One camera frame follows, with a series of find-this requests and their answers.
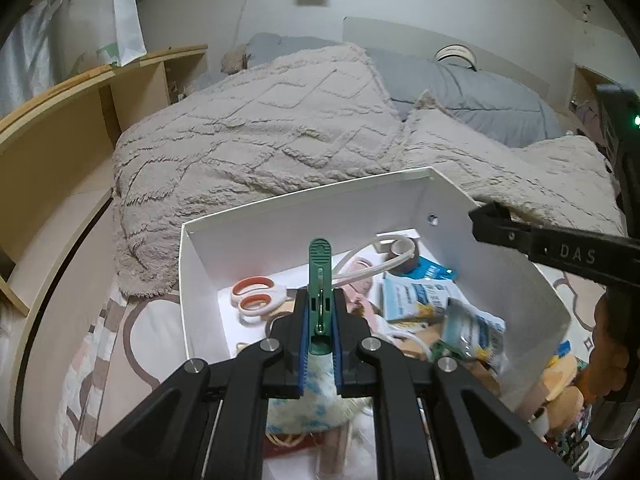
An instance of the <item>metal screw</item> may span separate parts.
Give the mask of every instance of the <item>metal screw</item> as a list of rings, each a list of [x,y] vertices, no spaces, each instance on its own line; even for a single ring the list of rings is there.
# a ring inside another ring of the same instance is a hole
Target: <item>metal screw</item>
[[[205,364],[206,362],[204,362],[202,359],[189,359],[187,362],[185,362],[184,369],[187,370],[187,372],[190,374],[199,374],[204,368]]]
[[[280,342],[273,337],[268,337],[260,341],[260,348],[265,352],[275,352],[280,347]]]
[[[365,350],[369,350],[370,352],[375,352],[382,346],[380,339],[377,337],[366,337],[360,342],[360,344]]]
[[[443,357],[438,360],[438,368],[443,372],[449,373],[458,368],[458,363],[451,357]]]

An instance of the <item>white wall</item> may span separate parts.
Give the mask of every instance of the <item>white wall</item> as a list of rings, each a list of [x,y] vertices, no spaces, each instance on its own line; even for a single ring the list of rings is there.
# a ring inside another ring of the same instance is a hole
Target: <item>white wall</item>
[[[574,18],[555,0],[247,0],[238,42],[256,32],[340,41],[345,16],[378,18],[434,30],[493,52],[550,84],[564,102],[573,58]],[[217,68],[233,45],[242,0],[143,0],[140,21],[148,50],[208,43]]]
[[[580,22],[575,31],[574,62],[640,93],[640,57],[628,38]]]

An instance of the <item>pink cloth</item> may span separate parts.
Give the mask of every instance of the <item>pink cloth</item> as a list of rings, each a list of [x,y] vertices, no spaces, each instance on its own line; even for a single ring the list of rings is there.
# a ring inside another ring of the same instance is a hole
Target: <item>pink cloth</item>
[[[351,265],[346,269],[346,272],[353,272],[354,270],[366,269],[367,267],[373,267],[373,264],[369,260],[357,257],[351,262]],[[367,299],[367,294],[373,286],[372,278],[365,278],[364,280],[358,280],[357,282],[343,285],[342,290],[347,297],[347,312],[352,312],[358,307],[361,307],[364,311],[364,318],[369,323],[369,328],[372,332],[376,331],[376,315],[373,312],[373,307]]]

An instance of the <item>white cardboard box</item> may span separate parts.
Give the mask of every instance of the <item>white cardboard box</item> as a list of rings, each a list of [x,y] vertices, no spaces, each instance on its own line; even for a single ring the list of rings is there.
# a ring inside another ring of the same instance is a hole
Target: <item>white cardboard box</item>
[[[437,171],[418,168],[316,187],[183,224],[178,266],[188,357],[218,362],[235,356],[241,339],[261,339],[264,324],[240,323],[228,288],[248,276],[306,285],[313,238],[326,238],[340,254],[376,234],[415,229],[423,255],[456,269],[465,297],[505,320],[510,366],[500,385],[503,402],[515,409],[558,348],[570,316],[525,256],[475,241],[468,217],[475,207]],[[437,226],[427,220],[432,214]]]

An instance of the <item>wooden shelf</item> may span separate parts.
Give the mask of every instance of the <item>wooden shelf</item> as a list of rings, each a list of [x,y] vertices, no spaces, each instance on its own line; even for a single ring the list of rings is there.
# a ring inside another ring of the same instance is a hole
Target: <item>wooden shelf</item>
[[[111,161],[105,160],[89,174],[76,188],[79,192],[55,209],[16,262],[7,283],[29,310],[39,309],[66,256],[111,196],[110,168]]]
[[[0,422],[10,437],[27,341],[65,259],[111,196],[120,134],[170,104],[166,68],[189,80],[206,70],[206,51],[172,48],[99,66],[0,120],[0,246],[16,262],[0,279],[0,308],[19,313],[0,360]]]
[[[146,54],[146,56],[123,67],[114,68],[111,65],[101,65],[69,78],[30,99],[0,120],[0,153],[4,152],[10,143],[18,139],[24,131],[31,128],[35,121],[43,120],[72,99],[105,85],[113,78],[125,75],[137,68],[188,56],[203,56],[206,52],[206,45],[171,48]]]

